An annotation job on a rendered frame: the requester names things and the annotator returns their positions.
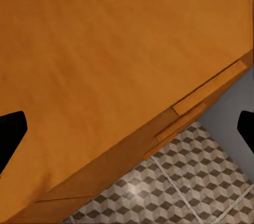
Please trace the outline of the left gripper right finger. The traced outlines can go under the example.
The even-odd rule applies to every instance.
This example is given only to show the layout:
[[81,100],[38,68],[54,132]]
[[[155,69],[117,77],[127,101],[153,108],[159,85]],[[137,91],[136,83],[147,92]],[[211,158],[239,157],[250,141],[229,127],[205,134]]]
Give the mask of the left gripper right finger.
[[254,113],[242,111],[238,120],[237,129],[254,153]]

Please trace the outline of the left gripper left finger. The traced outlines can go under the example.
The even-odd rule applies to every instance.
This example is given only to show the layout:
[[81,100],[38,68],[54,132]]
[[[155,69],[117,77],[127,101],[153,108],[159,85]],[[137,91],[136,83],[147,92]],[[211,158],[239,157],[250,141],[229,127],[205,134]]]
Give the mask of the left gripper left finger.
[[22,111],[0,117],[0,175],[27,130]]

